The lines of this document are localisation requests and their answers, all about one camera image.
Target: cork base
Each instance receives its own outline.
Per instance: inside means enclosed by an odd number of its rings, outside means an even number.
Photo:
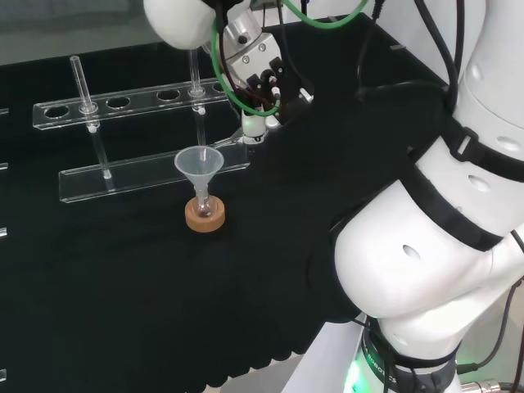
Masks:
[[[216,196],[211,196],[216,200],[217,210],[209,217],[200,217],[195,214],[192,206],[196,198],[192,198],[186,204],[186,224],[195,232],[209,233],[220,228],[226,220],[224,203]]]

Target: white funnel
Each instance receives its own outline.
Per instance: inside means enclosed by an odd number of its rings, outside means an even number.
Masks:
[[[224,156],[213,147],[193,146],[178,152],[174,165],[196,190],[206,189],[207,184],[224,165]]]

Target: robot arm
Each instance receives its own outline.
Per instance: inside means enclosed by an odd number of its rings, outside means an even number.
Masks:
[[[487,0],[458,91],[454,118],[471,131],[457,151],[437,139],[413,168],[416,182],[393,183],[337,238],[345,293],[377,318],[391,348],[420,364],[453,361],[473,323],[524,276],[524,254],[509,234],[524,236],[524,56],[513,46],[524,39],[522,13],[520,0]],[[468,155],[479,144],[487,152],[474,164]],[[415,368],[423,381],[445,364]],[[375,371],[366,378],[379,390]],[[446,392],[460,391],[457,378],[447,381]]]
[[[216,13],[211,2],[200,0],[144,0],[151,27],[172,47],[197,49],[210,40]],[[237,19],[249,9],[250,0],[231,2],[228,19]]]

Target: robot end effector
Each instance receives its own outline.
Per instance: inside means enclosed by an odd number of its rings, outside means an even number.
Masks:
[[[284,67],[274,36],[262,32],[249,0],[144,0],[144,9],[156,33],[178,49],[210,47],[206,44],[216,20],[224,36],[226,64],[222,68],[227,67],[231,76],[225,82],[228,87],[235,93],[245,92],[241,99],[257,110],[269,110],[280,100],[278,111],[271,116],[254,118],[243,112],[245,142],[262,142],[267,129],[277,129],[312,102],[312,92],[305,91]]]

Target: black tablecloth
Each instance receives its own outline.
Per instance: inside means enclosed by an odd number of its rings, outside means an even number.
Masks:
[[[408,147],[431,142],[441,113],[441,99],[420,90],[354,100],[368,23],[287,29],[315,103],[248,169],[211,182],[227,220],[207,236],[184,223],[188,182],[59,202],[58,171],[96,163],[83,126],[32,127],[34,103],[76,95],[68,58],[0,67],[0,108],[11,110],[0,118],[0,388],[199,392],[304,353],[329,308],[305,284],[308,256],[337,215],[400,175]],[[432,77],[391,44],[375,35],[366,84]],[[93,94],[189,78],[187,53],[164,44],[81,58]],[[209,140],[235,129],[220,116]],[[102,136],[110,160],[197,143],[192,117],[177,111],[102,123]]]

